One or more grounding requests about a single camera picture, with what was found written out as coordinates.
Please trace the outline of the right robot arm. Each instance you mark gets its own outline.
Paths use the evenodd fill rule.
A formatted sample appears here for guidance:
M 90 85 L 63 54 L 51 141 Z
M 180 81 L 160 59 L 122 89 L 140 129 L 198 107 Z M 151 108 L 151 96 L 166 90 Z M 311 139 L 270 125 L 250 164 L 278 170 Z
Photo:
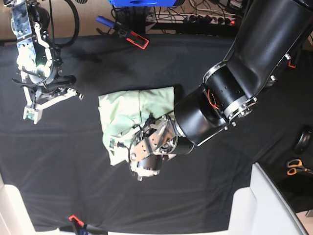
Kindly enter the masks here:
M 79 35 L 80 22 L 74 3 L 66 1 L 74 16 L 72 38 L 62 44 L 55 42 L 52 10 L 41 7 L 36 0 L 5 0 L 11 9 L 11 30 L 16 36 L 17 66 L 21 79 L 14 82 L 23 88 L 26 106 L 23 119 L 37 124 L 43 111 L 71 97 L 83 99 L 72 86 L 74 75 L 62 75 L 61 49 L 74 44 Z

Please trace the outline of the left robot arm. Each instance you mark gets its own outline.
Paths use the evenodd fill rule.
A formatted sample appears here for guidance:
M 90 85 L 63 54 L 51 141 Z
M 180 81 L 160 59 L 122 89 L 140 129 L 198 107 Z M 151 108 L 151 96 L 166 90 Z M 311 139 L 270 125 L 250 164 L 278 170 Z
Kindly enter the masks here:
M 250 114 L 312 21 L 310 0 L 253 1 L 229 54 L 172 111 L 136 131 L 128 147 L 131 174 L 138 180 L 158 175 L 165 156 L 190 153 Z

